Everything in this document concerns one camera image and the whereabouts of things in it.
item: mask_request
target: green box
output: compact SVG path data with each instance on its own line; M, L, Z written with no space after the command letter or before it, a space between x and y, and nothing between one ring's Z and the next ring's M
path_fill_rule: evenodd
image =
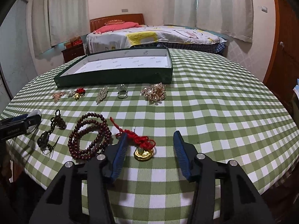
M160 82L171 84L172 72L167 48L118 49L86 55L57 74L54 81L58 88Z

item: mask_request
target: pillow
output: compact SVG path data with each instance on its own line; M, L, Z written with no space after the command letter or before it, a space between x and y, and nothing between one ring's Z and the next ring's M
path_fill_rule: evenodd
M123 24L125 21L116 19L116 20L110 20L107 23L105 23L105 25L114 25L114 24Z
M105 25L103 27L100 27L96 31L93 31L94 34L102 34L110 31L117 31L121 29L130 29L130 28L139 28L142 27L138 23L134 22L125 22L123 24L114 24L114 25Z

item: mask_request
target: wooden headboard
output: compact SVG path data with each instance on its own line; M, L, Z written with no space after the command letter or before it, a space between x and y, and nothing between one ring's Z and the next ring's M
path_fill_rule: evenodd
M108 17L102 17L102 18L95 18L89 21L90 23L90 32L99 29L100 27L103 27L106 22L110 20L122 20L125 22L135 22L139 24L144 24L144 18L142 13L134 13L134 14L120 14L120 15L113 15Z

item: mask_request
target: nightstand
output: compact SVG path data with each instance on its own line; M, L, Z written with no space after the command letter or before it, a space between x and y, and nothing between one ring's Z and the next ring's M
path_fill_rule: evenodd
M67 63L71 61L72 59L75 59L78 56L85 55L83 44L73 46L71 48L65 49L62 51L64 63Z

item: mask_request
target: green gingham tablecloth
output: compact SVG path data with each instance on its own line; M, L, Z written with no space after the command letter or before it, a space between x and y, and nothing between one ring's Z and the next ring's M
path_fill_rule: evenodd
M147 85L128 85L128 98L117 98L116 85L109 86L107 98L95 102L99 87L86 87L85 97L74 101L63 96L57 104L53 77L75 60L32 80L11 101L2 118L35 109L42 122L35 133L9 140L10 154L25 166L38 184L46 188L62 165L71 161L68 136L78 118L87 112L110 116L123 129L135 130L157 143L154 158L138 162L130 146L119 179L109 188L117 223L185 223L192 203L194 183L188 183L178 168L173 133L179 130L186 142L216 161L235 159L260 193L277 182L297 163L299 130L277 98L251 73L228 59L190 50L170 49L173 83L167 85L165 101L149 104L140 90ZM50 118L60 109L66 130L55 129L53 156L41 153L36 144L50 129ZM112 133L117 129L108 121ZM95 133L84 136L85 149ZM219 216L220 186L216 182L214 217ZM87 209L87 185L82 184L83 211Z

